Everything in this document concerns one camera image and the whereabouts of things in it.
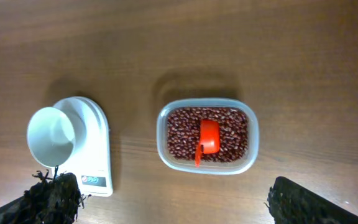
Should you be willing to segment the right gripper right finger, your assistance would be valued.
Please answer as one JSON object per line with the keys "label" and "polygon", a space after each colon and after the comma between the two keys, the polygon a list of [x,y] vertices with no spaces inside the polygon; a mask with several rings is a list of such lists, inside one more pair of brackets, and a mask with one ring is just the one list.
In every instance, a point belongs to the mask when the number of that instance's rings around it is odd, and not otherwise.
{"label": "right gripper right finger", "polygon": [[265,202],[275,224],[358,223],[358,216],[294,181],[279,176]]}

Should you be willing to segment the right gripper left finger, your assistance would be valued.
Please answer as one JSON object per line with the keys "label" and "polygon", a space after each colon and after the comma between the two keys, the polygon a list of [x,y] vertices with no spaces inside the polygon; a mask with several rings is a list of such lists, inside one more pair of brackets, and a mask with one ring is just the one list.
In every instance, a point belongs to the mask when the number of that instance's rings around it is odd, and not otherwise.
{"label": "right gripper left finger", "polygon": [[72,173],[43,174],[23,196],[0,207],[0,224],[67,223],[78,219],[78,209],[85,207],[89,195],[81,193],[77,178]]}

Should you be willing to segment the orange plastic measuring scoop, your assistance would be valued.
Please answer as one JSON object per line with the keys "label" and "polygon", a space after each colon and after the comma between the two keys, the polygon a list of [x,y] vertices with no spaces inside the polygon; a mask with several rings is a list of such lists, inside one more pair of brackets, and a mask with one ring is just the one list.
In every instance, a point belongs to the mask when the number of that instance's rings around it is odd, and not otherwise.
{"label": "orange plastic measuring scoop", "polygon": [[208,119],[201,120],[200,140],[195,152],[195,166],[200,166],[202,155],[215,154],[219,151],[219,147],[220,137],[218,122]]}

